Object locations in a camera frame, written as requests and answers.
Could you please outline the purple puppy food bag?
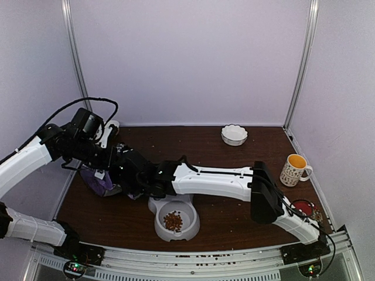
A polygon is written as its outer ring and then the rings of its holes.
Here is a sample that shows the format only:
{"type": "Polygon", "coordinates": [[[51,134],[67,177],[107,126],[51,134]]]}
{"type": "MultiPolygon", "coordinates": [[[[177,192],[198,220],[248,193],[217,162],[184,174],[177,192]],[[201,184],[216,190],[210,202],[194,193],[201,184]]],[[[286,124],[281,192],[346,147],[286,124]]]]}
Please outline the purple puppy food bag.
{"type": "Polygon", "coordinates": [[[147,160],[136,150],[124,143],[113,146],[116,159],[109,170],[98,170],[81,165],[79,173],[84,183],[100,197],[119,193],[136,200],[143,195],[142,187],[136,180],[136,174],[143,170],[147,160]]]}

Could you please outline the grey double pet bowl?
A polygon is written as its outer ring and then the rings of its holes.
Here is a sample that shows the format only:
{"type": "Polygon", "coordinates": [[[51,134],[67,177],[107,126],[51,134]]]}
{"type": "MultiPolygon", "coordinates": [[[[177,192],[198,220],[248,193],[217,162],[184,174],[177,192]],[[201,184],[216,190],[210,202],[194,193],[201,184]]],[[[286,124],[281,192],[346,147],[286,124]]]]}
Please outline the grey double pet bowl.
{"type": "Polygon", "coordinates": [[[189,241],[200,230],[200,218],[193,205],[193,195],[166,196],[163,199],[149,198],[148,208],[155,215],[155,232],[160,239],[189,241]]]}

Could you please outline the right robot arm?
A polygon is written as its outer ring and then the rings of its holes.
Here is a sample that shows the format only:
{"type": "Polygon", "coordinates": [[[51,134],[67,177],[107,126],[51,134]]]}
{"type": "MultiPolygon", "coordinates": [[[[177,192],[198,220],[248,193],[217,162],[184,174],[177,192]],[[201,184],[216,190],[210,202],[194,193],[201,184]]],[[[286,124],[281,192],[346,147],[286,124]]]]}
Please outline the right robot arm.
{"type": "Polygon", "coordinates": [[[251,205],[251,219],[274,224],[298,238],[304,258],[313,258],[326,241],[318,222],[298,211],[278,188],[264,162],[234,169],[200,167],[178,160],[152,163],[133,148],[116,145],[115,168],[120,180],[136,195],[164,199],[167,196],[204,194],[229,197],[251,205]]]}

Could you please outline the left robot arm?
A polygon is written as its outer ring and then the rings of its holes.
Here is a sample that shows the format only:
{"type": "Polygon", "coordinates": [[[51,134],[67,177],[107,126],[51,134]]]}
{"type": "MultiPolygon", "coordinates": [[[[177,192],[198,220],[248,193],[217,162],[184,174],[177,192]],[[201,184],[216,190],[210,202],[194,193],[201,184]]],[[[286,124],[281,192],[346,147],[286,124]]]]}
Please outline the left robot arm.
{"type": "MultiPolygon", "coordinates": [[[[35,170],[59,158],[64,159],[63,168],[68,168],[73,159],[81,161],[90,182],[99,185],[102,191],[112,190],[109,170],[117,151],[107,145],[119,128],[118,121],[104,122],[84,108],[64,126],[43,125],[23,148],[1,163],[1,196],[35,170]]],[[[2,203],[1,238],[5,237],[60,246],[72,260],[84,255],[84,246],[69,226],[22,214],[2,203]]]]}

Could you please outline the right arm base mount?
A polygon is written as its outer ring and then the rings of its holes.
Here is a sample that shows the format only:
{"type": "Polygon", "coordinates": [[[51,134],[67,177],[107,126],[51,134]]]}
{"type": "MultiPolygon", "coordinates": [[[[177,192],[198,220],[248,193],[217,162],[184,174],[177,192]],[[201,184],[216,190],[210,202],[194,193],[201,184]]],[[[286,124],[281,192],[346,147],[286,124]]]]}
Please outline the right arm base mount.
{"type": "Polygon", "coordinates": [[[309,279],[317,278],[323,273],[321,257],[330,254],[330,246],[324,242],[309,245],[293,244],[280,249],[284,265],[296,263],[300,274],[309,279]]]}

